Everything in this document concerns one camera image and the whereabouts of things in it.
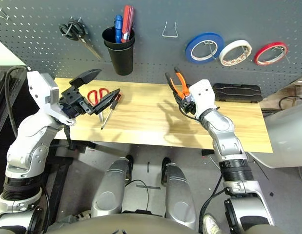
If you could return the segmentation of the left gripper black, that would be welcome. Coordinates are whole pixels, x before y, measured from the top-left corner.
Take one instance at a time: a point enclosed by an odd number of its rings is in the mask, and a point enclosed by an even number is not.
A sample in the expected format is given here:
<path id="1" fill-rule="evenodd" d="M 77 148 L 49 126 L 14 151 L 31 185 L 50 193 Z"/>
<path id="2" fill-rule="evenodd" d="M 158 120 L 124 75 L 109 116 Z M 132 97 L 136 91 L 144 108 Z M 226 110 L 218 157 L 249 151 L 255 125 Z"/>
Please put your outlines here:
<path id="1" fill-rule="evenodd" d="M 116 99 L 121 91 L 120 88 L 103 96 L 100 102 L 93 107 L 79 92 L 77 87 L 88 84 L 94 80 L 100 72 L 100 68 L 88 70 L 69 81 L 71 86 L 61 93 L 61 98 L 59 99 L 59 104 L 68 117 L 78 117 L 84 114 L 92 115 L 93 113 L 98 115 Z"/>

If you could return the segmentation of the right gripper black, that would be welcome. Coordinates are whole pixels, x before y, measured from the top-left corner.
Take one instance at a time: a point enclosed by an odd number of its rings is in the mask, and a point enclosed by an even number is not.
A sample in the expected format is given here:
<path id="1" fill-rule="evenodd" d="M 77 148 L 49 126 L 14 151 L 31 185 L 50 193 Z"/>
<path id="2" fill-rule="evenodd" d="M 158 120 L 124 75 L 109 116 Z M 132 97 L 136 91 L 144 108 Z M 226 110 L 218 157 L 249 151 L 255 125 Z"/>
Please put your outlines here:
<path id="1" fill-rule="evenodd" d="M 187 115 L 191 113 L 194 115 L 196 113 L 196 105 L 190 92 L 183 92 L 183 97 L 174 93 L 174 98 L 182 114 Z"/>

